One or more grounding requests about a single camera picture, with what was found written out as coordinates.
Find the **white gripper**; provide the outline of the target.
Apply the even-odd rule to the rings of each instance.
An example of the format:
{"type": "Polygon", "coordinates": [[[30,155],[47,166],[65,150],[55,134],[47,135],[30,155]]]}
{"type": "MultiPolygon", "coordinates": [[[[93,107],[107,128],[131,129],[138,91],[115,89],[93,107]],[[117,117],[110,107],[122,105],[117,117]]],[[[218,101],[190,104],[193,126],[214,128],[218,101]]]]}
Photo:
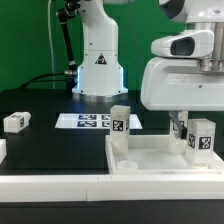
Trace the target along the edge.
{"type": "Polygon", "coordinates": [[[184,140],[184,111],[224,111],[224,73],[201,72],[193,59],[155,57],[144,71],[141,102],[148,110],[170,111],[173,135],[184,140]]]}

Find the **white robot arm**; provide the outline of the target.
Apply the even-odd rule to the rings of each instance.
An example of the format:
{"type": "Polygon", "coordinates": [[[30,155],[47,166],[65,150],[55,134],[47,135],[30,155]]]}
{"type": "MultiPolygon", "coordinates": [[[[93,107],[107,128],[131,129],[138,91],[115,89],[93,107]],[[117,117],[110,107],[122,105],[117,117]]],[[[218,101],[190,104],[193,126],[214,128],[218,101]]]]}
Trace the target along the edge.
{"type": "MultiPolygon", "coordinates": [[[[75,94],[91,101],[127,92],[118,63],[118,26],[104,4],[127,0],[81,0],[84,59],[75,94]]],[[[152,42],[155,55],[145,68],[141,102],[149,110],[224,111],[224,0],[157,0],[172,21],[184,22],[179,34],[152,42]]]]}

